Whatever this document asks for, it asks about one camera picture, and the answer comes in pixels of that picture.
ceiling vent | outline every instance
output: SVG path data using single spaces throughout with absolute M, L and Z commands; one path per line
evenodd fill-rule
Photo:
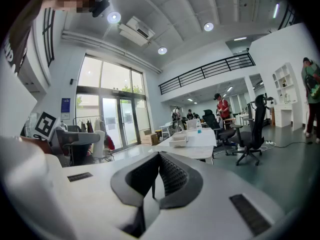
M 155 35 L 155 32 L 135 16 L 126 25 L 121 24 L 119 28 L 121 29 L 121 36 L 128 38 L 139 46 L 145 45 Z

black railing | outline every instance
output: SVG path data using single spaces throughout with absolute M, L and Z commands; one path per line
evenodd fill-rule
M 283 19 L 278 30 L 284 29 L 288 25 L 291 26 L 300 22 L 302 22 L 301 18 L 298 16 L 295 9 L 290 4 L 287 4 Z
M 236 55 L 197 67 L 159 85 L 161 95 L 194 82 L 241 68 L 255 66 L 249 53 Z
M 45 9 L 42 35 L 44 41 L 45 57 L 46 62 L 48 63 L 48 67 L 50 66 L 51 62 L 55 59 L 53 43 L 54 19 L 55 10 L 52 8 Z

blue sign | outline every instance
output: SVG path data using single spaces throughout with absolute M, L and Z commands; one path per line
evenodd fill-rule
M 70 113 L 70 98 L 62 98 L 61 113 Z

doorway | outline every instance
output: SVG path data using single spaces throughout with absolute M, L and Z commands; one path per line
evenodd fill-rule
M 138 121 L 133 98 L 103 96 L 101 115 L 107 134 L 114 143 L 114 152 L 137 145 L 139 140 Z

red shirt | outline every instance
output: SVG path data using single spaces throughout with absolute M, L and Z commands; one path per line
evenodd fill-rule
M 228 116 L 230 116 L 229 110 L 223 112 L 228 107 L 229 107 L 228 101 L 226 101 L 225 99 L 218 101 L 218 110 L 222 110 L 222 112 L 221 112 L 222 118 L 227 118 Z

